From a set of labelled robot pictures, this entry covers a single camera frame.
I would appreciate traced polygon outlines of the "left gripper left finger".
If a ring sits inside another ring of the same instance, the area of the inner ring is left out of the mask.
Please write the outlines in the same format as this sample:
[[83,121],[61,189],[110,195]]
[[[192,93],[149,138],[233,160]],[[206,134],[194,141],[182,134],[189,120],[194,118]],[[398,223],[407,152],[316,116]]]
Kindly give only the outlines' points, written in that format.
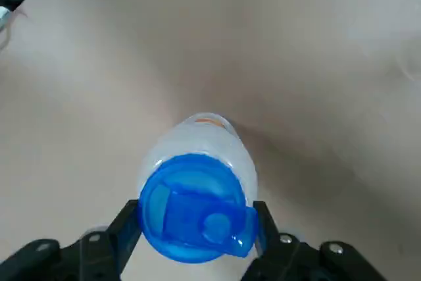
[[120,280],[141,236],[138,200],[129,200],[112,223],[61,247],[38,239],[1,262],[2,280]]

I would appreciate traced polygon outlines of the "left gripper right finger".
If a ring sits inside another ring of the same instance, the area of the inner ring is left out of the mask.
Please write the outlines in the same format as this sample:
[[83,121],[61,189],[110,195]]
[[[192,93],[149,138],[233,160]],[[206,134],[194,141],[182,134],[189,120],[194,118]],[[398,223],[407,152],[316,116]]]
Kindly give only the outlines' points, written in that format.
[[293,234],[279,231],[265,202],[255,201],[253,207],[259,219],[257,257],[242,280],[386,281],[353,246],[328,241],[315,249]]

